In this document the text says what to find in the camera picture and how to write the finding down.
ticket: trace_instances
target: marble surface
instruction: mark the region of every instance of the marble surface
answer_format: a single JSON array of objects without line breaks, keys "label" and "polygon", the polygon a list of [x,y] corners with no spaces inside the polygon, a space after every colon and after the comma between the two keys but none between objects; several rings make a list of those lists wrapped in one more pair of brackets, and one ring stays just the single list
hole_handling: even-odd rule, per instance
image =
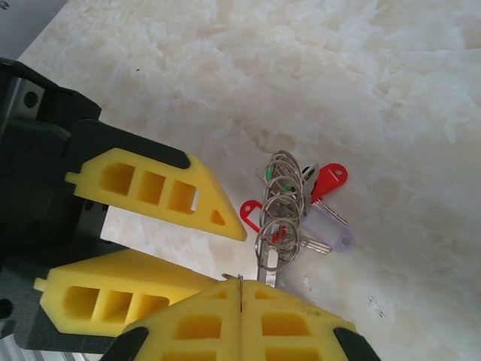
[{"label": "marble surface", "polygon": [[[349,253],[304,251],[283,286],[353,321],[384,360],[481,354],[477,0],[70,0],[20,60],[101,119],[193,153],[238,209],[283,148],[340,162],[326,201]],[[207,275],[254,278],[236,242],[127,211],[104,237]]]}]

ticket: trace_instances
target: metal wire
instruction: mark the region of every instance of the metal wire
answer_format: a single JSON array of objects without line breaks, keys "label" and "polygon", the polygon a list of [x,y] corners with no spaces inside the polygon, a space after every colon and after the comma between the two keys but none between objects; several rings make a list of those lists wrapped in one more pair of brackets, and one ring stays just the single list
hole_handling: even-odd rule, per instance
[{"label": "metal wire", "polygon": [[[255,243],[256,257],[259,268],[281,272],[301,249],[299,218],[306,207],[303,177],[292,154],[284,150],[272,155],[263,175],[266,187]],[[277,252],[275,266],[269,266],[268,258],[262,254],[270,250]]]}]

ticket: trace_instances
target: table surface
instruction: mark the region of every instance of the table surface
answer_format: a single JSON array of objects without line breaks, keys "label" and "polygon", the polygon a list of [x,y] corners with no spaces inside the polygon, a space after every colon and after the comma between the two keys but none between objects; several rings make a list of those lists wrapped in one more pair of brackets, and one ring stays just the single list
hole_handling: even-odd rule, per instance
[{"label": "table surface", "polygon": [[[477,0],[70,0],[20,60],[104,122],[198,156],[236,209],[260,198],[255,168],[278,149],[343,164],[325,200],[358,245],[303,250],[283,287],[354,322],[384,360],[475,360],[480,29]],[[251,231],[237,242],[112,209],[103,236],[256,276]]]}]

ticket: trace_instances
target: red key tag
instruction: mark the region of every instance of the red key tag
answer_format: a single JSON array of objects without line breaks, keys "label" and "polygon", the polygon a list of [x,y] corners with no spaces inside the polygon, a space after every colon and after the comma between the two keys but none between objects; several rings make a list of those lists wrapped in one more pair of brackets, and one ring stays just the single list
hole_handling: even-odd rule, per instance
[{"label": "red key tag", "polygon": [[[261,230],[260,227],[258,226],[261,210],[262,210],[262,203],[254,199],[251,199],[249,201],[244,202],[241,205],[240,211],[239,211],[240,218],[257,233],[259,233],[259,231]],[[282,235],[286,234],[285,227],[282,227],[280,231]],[[278,242],[279,232],[277,232],[277,234],[274,234],[271,240],[273,243]]]},{"label": "red key tag", "polygon": [[254,199],[251,199],[250,201],[244,202],[241,207],[240,207],[240,218],[249,225],[250,228],[252,228],[254,231],[259,233],[261,230],[259,228],[259,218],[256,219],[256,222],[254,223],[249,217],[251,217],[251,214],[254,212],[255,209],[258,209],[259,212],[256,212],[260,215],[260,211],[262,209],[262,204],[261,202],[257,202]]},{"label": "red key tag", "polygon": [[316,187],[312,192],[312,202],[320,200],[327,193],[345,184],[347,177],[347,169],[341,164],[330,163],[322,167],[319,170]]}]

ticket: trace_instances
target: silver key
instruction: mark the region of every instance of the silver key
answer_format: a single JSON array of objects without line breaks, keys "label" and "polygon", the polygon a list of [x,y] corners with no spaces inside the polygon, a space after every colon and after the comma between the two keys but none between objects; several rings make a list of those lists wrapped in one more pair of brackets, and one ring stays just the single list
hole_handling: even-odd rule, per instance
[{"label": "silver key", "polygon": [[[256,169],[256,174],[258,175],[259,178],[261,178],[261,181],[263,181],[265,183],[265,178],[264,178],[264,174],[265,174],[265,170],[262,170],[260,168],[257,168]],[[312,206],[314,207],[318,207],[318,208],[321,208],[324,212],[327,212],[329,213],[331,216],[333,216],[334,218],[336,218],[337,220],[339,220],[341,223],[343,223],[345,226],[347,226],[347,221],[338,213],[336,212],[333,207],[331,207],[330,205],[328,205],[326,202],[324,202],[322,199],[320,199],[319,201],[317,202],[314,202],[312,204]]]},{"label": "silver key", "polygon": [[321,254],[328,254],[332,251],[332,248],[330,248],[327,244],[317,241],[314,238],[304,236],[301,237],[301,246],[310,248],[311,250],[315,250]]}]

